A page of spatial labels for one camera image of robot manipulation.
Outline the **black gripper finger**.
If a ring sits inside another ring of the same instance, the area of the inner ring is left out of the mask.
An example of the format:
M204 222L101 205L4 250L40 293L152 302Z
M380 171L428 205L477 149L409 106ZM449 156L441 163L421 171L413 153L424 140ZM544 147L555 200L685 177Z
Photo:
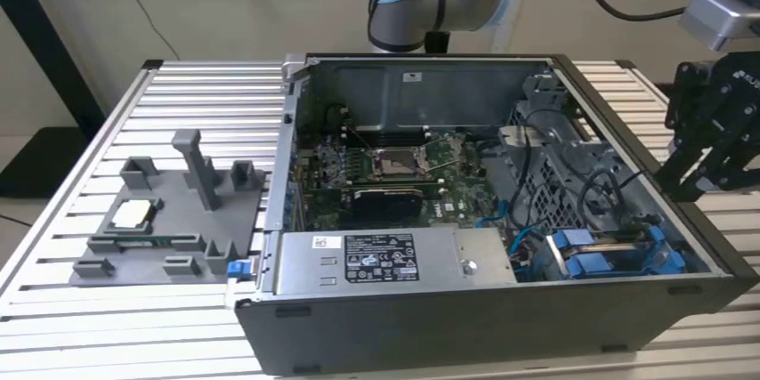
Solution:
M673 83L665 90L665 127L673 132L673 138L668 160L656 172L656 179L663 191L676 201L695 201L704 193L696 184L703 178L700 157L723 134L713 117L721 100L712 82L716 65L716 61L681 62Z
M727 100L713 124L720 133L711 152L717 156L711 180L725 191L752 189L759 186L759 167L747 167L759 155L759 97Z

